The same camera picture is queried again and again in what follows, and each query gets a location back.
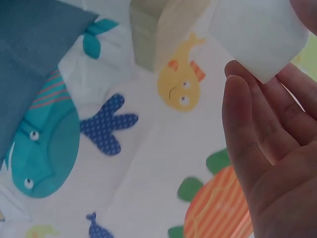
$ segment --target toilet paper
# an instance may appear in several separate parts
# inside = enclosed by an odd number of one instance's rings
[[[289,0],[218,0],[210,33],[262,83],[304,48],[309,34]]]

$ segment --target turtle shell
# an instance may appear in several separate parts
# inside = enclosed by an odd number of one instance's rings
[[[185,238],[248,238],[253,232],[247,201],[233,167],[196,194],[184,223]]]

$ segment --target orange striped turtle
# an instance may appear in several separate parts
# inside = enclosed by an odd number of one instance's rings
[[[207,167],[216,176],[206,185],[193,177],[181,184],[178,197],[191,204],[184,225],[169,229],[169,238],[248,238],[250,213],[227,150],[211,155]]]

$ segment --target green turtle flipper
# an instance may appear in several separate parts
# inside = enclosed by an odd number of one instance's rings
[[[189,177],[180,185],[177,195],[186,202],[192,202],[197,192],[204,186],[197,178]]]
[[[169,238],[184,238],[184,227],[173,227],[168,229],[168,237]]]
[[[213,175],[218,174],[222,169],[229,165],[230,159],[227,149],[210,155],[206,160],[206,166]]]

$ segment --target pink stripe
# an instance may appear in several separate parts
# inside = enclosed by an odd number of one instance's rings
[[[57,98],[57,99],[53,99],[53,100],[50,100],[46,103],[42,103],[42,104],[38,104],[38,105],[33,105],[30,107],[30,109],[34,109],[34,108],[40,108],[40,107],[43,107],[43,106],[47,106],[49,104],[52,104],[52,103],[55,103],[55,102],[59,102],[59,101],[63,101],[63,100],[67,100],[67,99],[70,99],[69,96],[67,97],[60,97],[60,98]]]
[[[41,94],[41,93],[44,93],[44,92],[46,92],[46,91],[49,91],[49,90],[52,89],[52,88],[55,88],[55,87],[60,86],[60,85],[63,85],[63,84],[64,84],[64,82],[59,82],[59,83],[53,84],[52,86],[50,86],[50,87],[48,87],[48,88],[43,89],[42,91],[40,91],[40,92],[38,93],[38,95]]]
[[[36,102],[38,102],[40,100],[44,100],[44,99],[50,98],[52,96],[55,96],[55,95],[58,95],[58,94],[61,94],[61,93],[67,93],[67,90],[64,89],[64,90],[60,90],[58,92],[51,93],[51,94],[49,94],[47,96],[44,96],[44,97],[41,97],[41,98],[38,98],[38,99],[34,100],[33,103],[36,103]]]
[[[57,73],[57,72],[59,72],[59,70],[58,70],[58,69],[57,69],[57,70],[55,70],[55,71],[53,71],[52,73],[50,73],[50,75],[55,74],[55,73]]]
[[[55,75],[55,76],[52,76],[51,78],[48,78],[47,82],[50,82],[50,81],[52,81],[53,79],[56,79],[56,78],[58,78],[58,77],[60,77],[60,74],[57,74],[57,75]]]

